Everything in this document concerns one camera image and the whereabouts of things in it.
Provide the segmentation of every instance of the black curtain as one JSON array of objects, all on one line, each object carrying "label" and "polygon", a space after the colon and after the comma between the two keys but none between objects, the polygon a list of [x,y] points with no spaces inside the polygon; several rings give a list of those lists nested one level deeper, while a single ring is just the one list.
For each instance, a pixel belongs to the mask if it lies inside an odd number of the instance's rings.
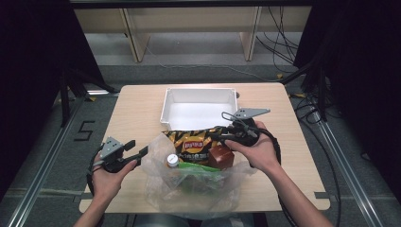
[{"label": "black curtain", "polygon": [[68,0],[47,2],[0,2],[0,199],[42,130],[61,72],[71,67],[103,81]]},{"label": "black curtain", "polygon": [[326,75],[344,118],[401,202],[401,3],[344,3],[322,2],[312,8],[295,65],[302,67],[312,60],[333,16],[351,7],[344,36],[329,56]]}]

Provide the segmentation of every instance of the printed number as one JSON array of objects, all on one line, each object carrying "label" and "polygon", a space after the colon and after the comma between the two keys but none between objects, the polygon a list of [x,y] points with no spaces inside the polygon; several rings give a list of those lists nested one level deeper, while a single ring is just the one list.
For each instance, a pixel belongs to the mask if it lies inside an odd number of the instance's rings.
[{"label": "printed number", "polygon": [[88,136],[86,138],[84,138],[84,139],[81,139],[81,138],[74,139],[74,141],[89,141],[89,139],[91,138],[92,132],[94,132],[94,131],[83,130],[83,126],[86,123],[95,123],[95,121],[82,121],[82,124],[80,124],[80,128],[79,128],[78,133],[88,133]]}]

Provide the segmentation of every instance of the white tray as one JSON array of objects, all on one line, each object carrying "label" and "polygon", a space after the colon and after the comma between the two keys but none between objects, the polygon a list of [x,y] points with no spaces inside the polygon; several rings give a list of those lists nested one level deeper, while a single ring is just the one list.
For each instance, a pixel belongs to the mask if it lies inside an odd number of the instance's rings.
[{"label": "white tray", "polygon": [[228,126],[222,112],[237,110],[233,88],[167,88],[160,122],[170,131],[192,131]]}]

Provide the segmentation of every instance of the brand logo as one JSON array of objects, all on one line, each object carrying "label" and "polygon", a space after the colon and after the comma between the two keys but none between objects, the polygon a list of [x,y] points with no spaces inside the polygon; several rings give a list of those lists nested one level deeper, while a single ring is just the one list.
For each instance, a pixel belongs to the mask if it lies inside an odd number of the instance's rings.
[{"label": "brand logo", "polygon": [[183,150],[189,153],[198,153],[203,149],[203,141],[199,137],[189,137],[183,142]]}]

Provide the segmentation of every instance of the wooden table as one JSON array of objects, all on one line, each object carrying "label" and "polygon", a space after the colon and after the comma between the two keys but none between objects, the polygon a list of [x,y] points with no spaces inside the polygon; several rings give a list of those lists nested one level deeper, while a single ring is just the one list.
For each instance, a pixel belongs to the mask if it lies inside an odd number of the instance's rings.
[{"label": "wooden table", "polygon": [[[316,199],[315,192],[325,192],[322,180],[307,147],[304,135],[281,83],[221,83],[221,84],[165,84],[130,85],[121,90],[115,104],[104,141],[112,136],[122,143],[136,140],[136,147],[126,157],[137,153],[166,128],[160,123],[167,88],[234,88],[240,94],[238,108],[269,108],[270,113],[259,115],[278,139],[282,152],[282,166],[289,177],[301,188],[318,209],[330,207],[328,199]],[[107,213],[157,213],[145,198],[147,174],[137,167],[122,184],[119,194]],[[91,200],[82,200],[79,210],[84,212]],[[281,206],[277,193],[265,174],[257,171],[245,179],[240,189],[236,212],[278,211]]]}]

